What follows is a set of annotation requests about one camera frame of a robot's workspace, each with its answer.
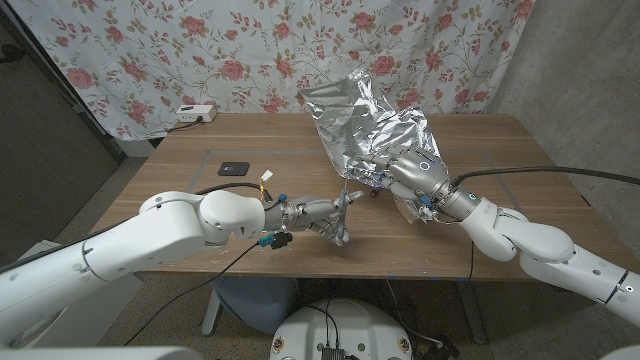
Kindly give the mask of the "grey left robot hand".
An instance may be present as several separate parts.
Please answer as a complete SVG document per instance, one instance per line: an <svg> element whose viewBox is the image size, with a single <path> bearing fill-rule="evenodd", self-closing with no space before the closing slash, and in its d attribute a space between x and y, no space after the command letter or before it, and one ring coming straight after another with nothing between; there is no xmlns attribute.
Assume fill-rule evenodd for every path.
<svg viewBox="0 0 640 360"><path fill-rule="evenodd" d="M363 191L349 193L346 189L341 190L337 199L311 195L288 199L281 194L277 201L264 205L264 230L275 233L311 230L343 246L350 240L347 207L363 196Z"/></svg>

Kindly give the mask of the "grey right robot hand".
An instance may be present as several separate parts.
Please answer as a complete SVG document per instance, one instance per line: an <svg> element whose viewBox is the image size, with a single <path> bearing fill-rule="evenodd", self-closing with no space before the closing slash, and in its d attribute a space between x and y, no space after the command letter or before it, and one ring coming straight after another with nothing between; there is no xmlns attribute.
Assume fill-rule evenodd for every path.
<svg viewBox="0 0 640 360"><path fill-rule="evenodd" d="M371 154L362 161L375 165L380 183L397 197L417 202L419 208L465 220L481 200L453 184L443 160L417 147L389 147L386 155Z"/></svg>

